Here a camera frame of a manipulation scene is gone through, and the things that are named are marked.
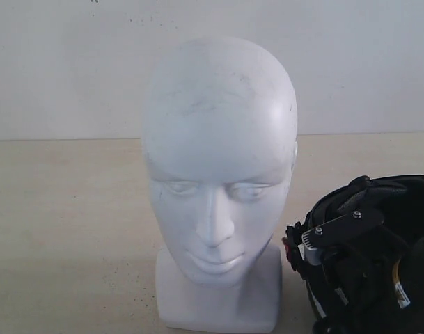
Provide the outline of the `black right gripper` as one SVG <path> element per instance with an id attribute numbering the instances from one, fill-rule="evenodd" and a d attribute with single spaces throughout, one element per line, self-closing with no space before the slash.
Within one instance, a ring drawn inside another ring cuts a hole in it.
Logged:
<path id="1" fill-rule="evenodd" d="M 305 231 L 313 333 L 424 333 L 424 223 L 355 210 Z"/>

